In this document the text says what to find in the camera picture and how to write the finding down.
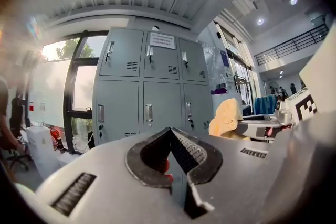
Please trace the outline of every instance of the balcony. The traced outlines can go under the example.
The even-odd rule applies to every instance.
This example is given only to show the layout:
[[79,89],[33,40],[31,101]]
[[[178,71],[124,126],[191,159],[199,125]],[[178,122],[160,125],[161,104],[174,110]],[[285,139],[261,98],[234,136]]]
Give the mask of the balcony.
[[328,27],[323,24],[299,36],[296,36],[295,38],[276,45],[271,49],[265,50],[255,55],[258,65],[261,66],[276,59],[280,59],[286,55],[299,52],[300,50],[309,46],[318,44],[325,39],[328,31]]

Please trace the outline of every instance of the person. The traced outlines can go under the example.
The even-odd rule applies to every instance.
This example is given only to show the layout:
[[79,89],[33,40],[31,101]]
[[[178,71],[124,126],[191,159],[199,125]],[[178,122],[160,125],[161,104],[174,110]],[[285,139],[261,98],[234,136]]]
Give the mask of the person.
[[271,94],[275,94],[275,89],[273,88],[273,86],[270,86],[270,91],[271,91]]
[[296,88],[295,88],[295,84],[294,83],[290,84],[290,90],[292,91],[292,94],[296,93]]
[[288,97],[287,91],[281,86],[280,86],[280,90],[282,94],[282,100],[284,101]]
[[[11,148],[19,152],[25,151],[25,146],[16,139],[10,127],[7,125],[7,106],[8,106],[8,88],[20,87],[23,81],[23,72],[19,65],[9,65],[7,71],[0,73],[0,147],[1,144],[9,145]],[[0,151],[0,162],[3,163],[8,171],[7,163],[5,162]]]

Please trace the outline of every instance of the tree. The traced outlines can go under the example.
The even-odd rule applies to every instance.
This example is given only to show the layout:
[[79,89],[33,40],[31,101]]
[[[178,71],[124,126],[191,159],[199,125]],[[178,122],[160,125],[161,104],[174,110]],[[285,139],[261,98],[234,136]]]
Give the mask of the tree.
[[[79,41],[79,38],[69,39],[65,41],[65,45],[63,46],[63,48],[61,49],[57,48],[56,53],[59,59],[72,57],[78,41]],[[95,54],[93,53],[93,49],[90,48],[89,44],[85,43],[83,47],[83,51],[81,53],[81,57],[85,58],[85,57],[94,57],[94,56]]]

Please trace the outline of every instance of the ventilation grille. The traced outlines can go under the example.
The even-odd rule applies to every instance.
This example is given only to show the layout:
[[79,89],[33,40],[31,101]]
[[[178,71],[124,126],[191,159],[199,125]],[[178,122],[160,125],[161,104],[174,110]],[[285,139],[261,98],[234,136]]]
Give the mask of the ventilation grille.
[[95,178],[95,175],[82,173],[56,200],[52,207],[63,215],[69,216]]
[[252,150],[251,148],[243,148],[242,151],[240,152],[263,159],[266,157],[268,153],[267,151]]
[[127,62],[127,71],[137,71],[138,69],[138,63],[137,62]]
[[208,129],[210,125],[210,121],[203,122],[203,129]]
[[168,66],[168,74],[177,75],[177,67]]
[[205,72],[204,71],[199,71],[198,72],[200,78],[205,78]]
[[125,137],[134,136],[136,133],[125,133]]

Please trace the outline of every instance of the ceiling light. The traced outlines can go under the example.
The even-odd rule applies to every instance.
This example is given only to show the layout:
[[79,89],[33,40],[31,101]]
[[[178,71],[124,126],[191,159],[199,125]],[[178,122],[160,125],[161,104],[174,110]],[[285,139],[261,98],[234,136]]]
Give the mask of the ceiling light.
[[257,24],[258,25],[262,25],[263,23],[265,22],[265,20],[264,19],[259,19],[259,20],[257,20]]
[[298,2],[298,0],[290,0],[291,5],[295,5]]

